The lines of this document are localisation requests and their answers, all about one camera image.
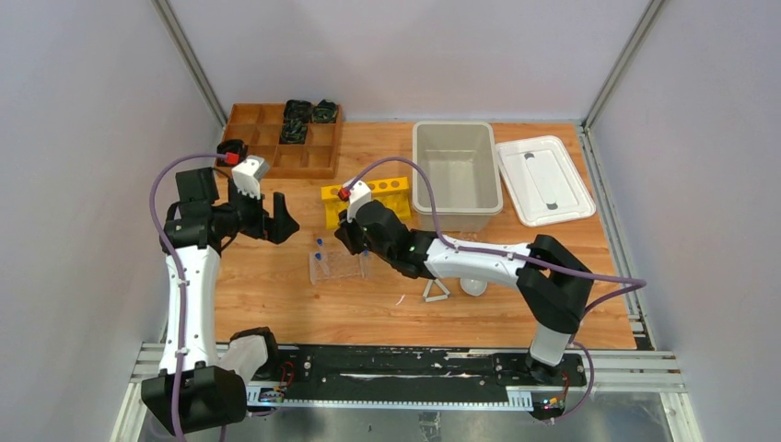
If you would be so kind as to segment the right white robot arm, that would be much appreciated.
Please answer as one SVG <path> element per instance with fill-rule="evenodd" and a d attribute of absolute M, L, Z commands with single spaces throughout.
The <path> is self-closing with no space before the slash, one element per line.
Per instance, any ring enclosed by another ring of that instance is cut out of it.
<path fill-rule="evenodd" d="M 334 235 L 351 254 L 371 252 L 408 278 L 471 279 L 518 290 L 537 322 L 524 372 L 543 385 L 561 375 L 593 281 L 590 269 L 557 239 L 539 235 L 530 244 L 496 245 L 440 237 L 408 228 L 378 201 L 353 217 L 342 211 Z"/>

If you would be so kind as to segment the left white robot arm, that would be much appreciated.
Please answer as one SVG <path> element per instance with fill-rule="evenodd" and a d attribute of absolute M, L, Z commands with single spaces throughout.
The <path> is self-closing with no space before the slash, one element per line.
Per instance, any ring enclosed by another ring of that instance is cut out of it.
<path fill-rule="evenodd" d="M 249 383 L 282 372 L 282 356 L 267 327 L 234 333 L 216 349 L 215 297 L 222 255 L 238 236 L 279 245 L 298 232 L 285 196 L 263 207 L 263 171 L 236 166 L 220 203 L 212 168 L 177 173 L 179 199 L 155 216 L 169 272 L 169 331 L 157 374 L 142 383 L 142 401 L 179 441 L 187 434 L 242 421 Z"/>

